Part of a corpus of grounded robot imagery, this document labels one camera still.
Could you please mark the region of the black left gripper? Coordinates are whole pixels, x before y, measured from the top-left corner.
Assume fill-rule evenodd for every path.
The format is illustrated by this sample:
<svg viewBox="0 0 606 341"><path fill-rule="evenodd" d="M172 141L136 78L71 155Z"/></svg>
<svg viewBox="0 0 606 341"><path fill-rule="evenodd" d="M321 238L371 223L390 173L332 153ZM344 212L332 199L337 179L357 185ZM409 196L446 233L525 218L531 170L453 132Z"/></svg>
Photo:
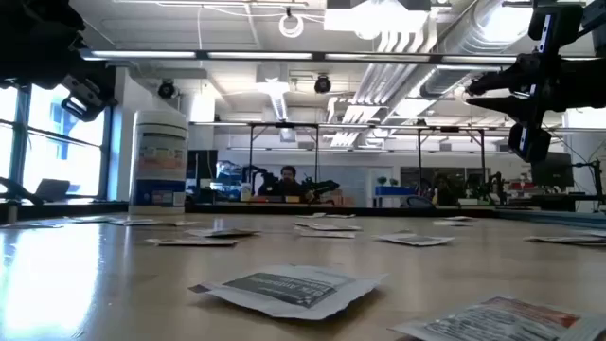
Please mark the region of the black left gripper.
<svg viewBox="0 0 606 341"><path fill-rule="evenodd" d="M68 91L61 107L78 120L94 121L108 106L117 105L115 84L114 66L95 61L78 63L61 83Z"/></svg>

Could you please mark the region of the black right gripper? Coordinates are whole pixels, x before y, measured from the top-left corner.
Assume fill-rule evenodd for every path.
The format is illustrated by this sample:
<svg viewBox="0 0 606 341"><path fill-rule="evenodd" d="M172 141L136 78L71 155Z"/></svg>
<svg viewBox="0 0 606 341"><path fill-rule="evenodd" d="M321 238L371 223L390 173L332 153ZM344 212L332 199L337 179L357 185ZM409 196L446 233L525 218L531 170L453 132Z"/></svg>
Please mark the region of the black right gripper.
<svg viewBox="0 0 606 341"><path fill-rule="evenodd" d="M506 114L516 121L509 133L509 147L526 162L546 158L551 134L542 128L544 113L553 101L561 73L560 48L578 38L583 7L578 4L535 5L527 36L537 43L531 54L519 54L509 68L490 71L473 79L466 88L471 96L523 85L528 97L471 98L470 105Z"/></svg>

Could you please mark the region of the black monitor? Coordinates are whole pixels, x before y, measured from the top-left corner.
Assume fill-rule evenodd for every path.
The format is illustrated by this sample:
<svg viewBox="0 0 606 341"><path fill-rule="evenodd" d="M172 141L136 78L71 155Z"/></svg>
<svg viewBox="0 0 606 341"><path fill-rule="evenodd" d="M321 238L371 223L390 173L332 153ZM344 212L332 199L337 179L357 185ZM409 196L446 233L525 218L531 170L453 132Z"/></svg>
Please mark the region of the black monitor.
<svg viewBox="0 0 606 341"><path fill-rule="evenodd" d="M574 174L571 155L549 152L544 160L531 164L531 177L534 184L540 187L573 187Z"/></svg>

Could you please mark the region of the white wipes canister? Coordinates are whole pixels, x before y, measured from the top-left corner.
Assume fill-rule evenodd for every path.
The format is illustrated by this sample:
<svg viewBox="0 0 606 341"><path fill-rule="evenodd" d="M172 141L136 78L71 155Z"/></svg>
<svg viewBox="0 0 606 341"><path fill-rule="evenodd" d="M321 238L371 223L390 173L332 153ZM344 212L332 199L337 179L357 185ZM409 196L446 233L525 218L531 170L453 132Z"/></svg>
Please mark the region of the white wipes canister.
<svg viewBox="0 0 606 341"><path fill-rule="evenodd" d="M187 118L179 112L142 110L134 117L129 212L185 212Z"/></svg>

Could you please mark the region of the grey laptop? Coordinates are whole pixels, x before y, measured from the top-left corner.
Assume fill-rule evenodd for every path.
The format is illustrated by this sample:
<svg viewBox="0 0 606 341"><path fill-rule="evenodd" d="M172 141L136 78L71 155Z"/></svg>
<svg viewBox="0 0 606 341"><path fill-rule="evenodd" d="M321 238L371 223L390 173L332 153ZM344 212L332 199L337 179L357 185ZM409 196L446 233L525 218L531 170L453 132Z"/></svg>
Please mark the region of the grey laptop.
<svg viewBox="0 0 606 341"><path fill-rule="evenodd" d="M70 182L58 179L42 179L38 185L35 195L48 202L63 200L70 187Z"/></svg>

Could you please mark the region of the black slanted bar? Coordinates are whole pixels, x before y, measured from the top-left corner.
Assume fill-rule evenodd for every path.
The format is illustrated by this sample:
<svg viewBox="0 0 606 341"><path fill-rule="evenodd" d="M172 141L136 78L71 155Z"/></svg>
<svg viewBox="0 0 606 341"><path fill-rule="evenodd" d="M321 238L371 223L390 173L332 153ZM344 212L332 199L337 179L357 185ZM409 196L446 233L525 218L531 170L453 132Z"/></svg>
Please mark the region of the black slanted bar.
<svg viewBox="0 0 606 341"><path fill-rule="evenodd" d="M6 189L4 192L0 191L0 199L28 200L35 206L41 206L45 203L42 198L27 191L21 185L8 178L0 177L0 187Z"/></svg>

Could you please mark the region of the person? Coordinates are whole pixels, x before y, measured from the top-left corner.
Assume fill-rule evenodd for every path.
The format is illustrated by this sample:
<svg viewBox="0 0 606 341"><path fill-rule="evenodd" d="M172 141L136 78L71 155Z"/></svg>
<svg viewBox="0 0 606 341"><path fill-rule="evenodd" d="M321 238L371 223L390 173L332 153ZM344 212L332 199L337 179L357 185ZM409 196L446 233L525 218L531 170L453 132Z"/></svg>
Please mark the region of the person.
<svg viewBox="0 0 606 341"><path fill-rule="evenodd" d="M295 176L295 167L283 166L280 170L280 178L273 183L263 183L258 189L258 195L298 197L301 202L310 203L314 198L314 192L299 184Z"/></svg>
<svg viewBox="0 0 606 341"><path fill-rule="evenodd" d="M434 178L432 203L435 206L454 206L457 204L454 188L444 174L437 174Z"/></svg>

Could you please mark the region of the grey office chair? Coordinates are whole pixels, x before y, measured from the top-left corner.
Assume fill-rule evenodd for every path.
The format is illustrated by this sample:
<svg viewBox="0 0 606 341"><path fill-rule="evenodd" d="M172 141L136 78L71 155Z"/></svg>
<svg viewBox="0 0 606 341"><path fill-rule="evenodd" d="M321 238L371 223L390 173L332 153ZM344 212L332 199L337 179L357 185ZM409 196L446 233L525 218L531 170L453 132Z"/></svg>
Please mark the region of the grey office chair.
<svg viewBox="0 0 606 341"><path fill-rule="evenodd" d="M411 209L434 209L435 205L431 200L417 196L411 195L405 199L406 206Z"/></svg>

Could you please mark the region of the white ceiling light panel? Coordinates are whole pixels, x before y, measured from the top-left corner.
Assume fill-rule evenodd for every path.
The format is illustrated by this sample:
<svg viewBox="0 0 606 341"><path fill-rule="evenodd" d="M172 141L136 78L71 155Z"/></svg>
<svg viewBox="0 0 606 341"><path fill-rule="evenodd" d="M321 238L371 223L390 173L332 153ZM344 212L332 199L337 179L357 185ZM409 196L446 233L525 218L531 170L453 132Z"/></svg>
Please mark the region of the white ceiling light panel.
<svg viewBox="0 0 606 341"><path fill-rule="evenodd" d="M427 21L431 0L327 0L324 30L369 40L382 32L414 33Z"/></svg>

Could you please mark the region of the blue bin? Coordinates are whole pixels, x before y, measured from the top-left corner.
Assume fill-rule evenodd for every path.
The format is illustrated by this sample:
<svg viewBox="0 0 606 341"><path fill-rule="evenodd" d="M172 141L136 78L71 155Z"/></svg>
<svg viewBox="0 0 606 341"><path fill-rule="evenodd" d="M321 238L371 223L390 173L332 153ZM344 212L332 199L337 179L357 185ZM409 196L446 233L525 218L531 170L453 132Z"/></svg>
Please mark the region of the blue bin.
<svg viewBox="0 0 606 341"><path fill-rule="evenodd" d="M377 186L374 194L376 196L409 196L416 195L417 190L410 187Z"/></svg>

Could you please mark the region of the brown cardboard box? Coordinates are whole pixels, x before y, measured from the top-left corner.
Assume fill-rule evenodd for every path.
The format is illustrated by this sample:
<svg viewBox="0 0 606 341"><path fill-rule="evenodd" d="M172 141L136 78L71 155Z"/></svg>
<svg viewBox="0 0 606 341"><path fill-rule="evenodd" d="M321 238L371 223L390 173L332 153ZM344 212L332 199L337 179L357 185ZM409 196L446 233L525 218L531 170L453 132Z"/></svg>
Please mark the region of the brown cardboard box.
<svg viewBox="0 0 606 341"><path fill-rule="evenodd" d="M355 198L346 195L341 189L329 192L328 201L334 206L355 206Z"/></svg>

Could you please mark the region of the silver ceiling duct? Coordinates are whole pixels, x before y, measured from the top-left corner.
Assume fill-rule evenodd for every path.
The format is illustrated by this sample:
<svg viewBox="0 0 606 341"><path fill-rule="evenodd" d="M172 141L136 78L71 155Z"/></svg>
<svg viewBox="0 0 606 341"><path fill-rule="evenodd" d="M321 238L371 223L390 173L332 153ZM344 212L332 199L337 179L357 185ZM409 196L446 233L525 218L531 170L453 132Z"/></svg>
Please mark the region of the silver ceiling duct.
<svg viewBox="0 0 606 341"><path fill-rule="evenodd" d="M508 0L477 0L437 44L443 54L501 54L527 33L532 7L505 7ZM436 99L459 85L470 71L433 69L419 88L422 98Z"/></svg>

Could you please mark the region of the black background rig frame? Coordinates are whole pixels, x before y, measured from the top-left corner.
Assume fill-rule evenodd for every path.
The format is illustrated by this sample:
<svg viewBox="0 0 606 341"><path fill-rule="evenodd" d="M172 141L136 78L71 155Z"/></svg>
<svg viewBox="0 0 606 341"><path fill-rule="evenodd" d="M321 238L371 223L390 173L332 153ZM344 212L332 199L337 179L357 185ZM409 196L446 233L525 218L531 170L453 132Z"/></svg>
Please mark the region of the black background rig frame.
<svg viewBox="0 0 606 341"><path fill-rule="evenodd" d="M249 163L248 163L248 179L247 182L249 184L253 183L253 174L252 174L252 168L253 168L253 148L254 148L254 141L255 139L258 137L258 135L255 134L255 129L257 127L262 127L262 131L265 131L267 128L269 127L273 127L276 129L291 129L294 130L295 128L301 128L301 129L315 129L315 135L312 136L312 141L315 143L315 148L314 148L314 180L318 180L319 179L319 124L318 123L304 123L304 122L291 122L291 121L286 121L286 120L280 120L280 121L276 121L276 122L248 122L247 126L250 127L250 133L249 133L249 148L248 148L248 155L249 155Z"/></svg>
<svg viewBox="0 0 606 341"><path fill-rule="evenodd" d="M485 184L487 181L487 170L486 170L486 133L484 129L472 128L472 127L459 127L459 126L428 126L426 128L418 128L417 129L417 151L418 151L418 167L419 171L421 171L422 166L422 157L421 157L421 146L423 143L422 133L424 131L428 131L430 134L439 133L439 134L463 134L465 133L473 140L476 144L480 146L480 159L481 159L481 183Z"/></svg>

